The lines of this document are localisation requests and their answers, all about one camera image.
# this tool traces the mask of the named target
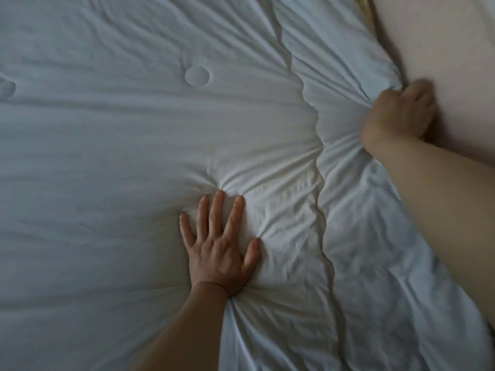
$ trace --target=white bedsheet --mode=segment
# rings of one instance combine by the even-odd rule
[[[353,0],[2,0],[0,77],[1,369],[127,368],[189,292],[178,213],[219,188],[263,255],[221,369],[491,369],[358,143],[399,81]]]

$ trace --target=hand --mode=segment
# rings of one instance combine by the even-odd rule
[[[364,148],[374,155],[390,140],[421,139],[437,112],[433,84],[428,80],[417,80],[404,92],[383,91],[364,120]]]
[[[236,197],[225,230],[222,226],[223,191],[216,192],[208,220],[208,197],[201,198],[197,209],[197,237],[191,233],[185,213],[180,215],[182,239],[189,255],[189,273],[193,287],[211,283],[225,289],[229,297],[239,293],[251,278],[259,259],[258,240],[247,247],[244,258],[237,249],[237,237],[244,199]]]

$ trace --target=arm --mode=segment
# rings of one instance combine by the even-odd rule
[[[215,194],[209,220],[208,197],[197,211],[197,237],[184,213],[180,228],[189,255],[191,293],[174,322],[150,346],[139,371],[216,370],[220,351],[223,312],[229,297],[239,293],[250,279],[260,257],[254,239],[244,258],[237,249],[244,200],[235,199],[229,220],[221,232],[222,191]]]
[[[495,170],[421,141],[435,114],[429,82],[386,91],[361,139],[430,247],[495,325]]]

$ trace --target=pink pillow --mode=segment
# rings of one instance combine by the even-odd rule
[[[374,0],[379,35],[408,80],[435,82],[440,144],[495,165],[495,39],[475,0]]]

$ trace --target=white comforter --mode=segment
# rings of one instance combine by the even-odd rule
[[[0,369],[127,368],[189,293],[179,212],[219,188],[263,256],[221,369],[492,369],[359,144],[399,81],[354,0],[0,2]]]

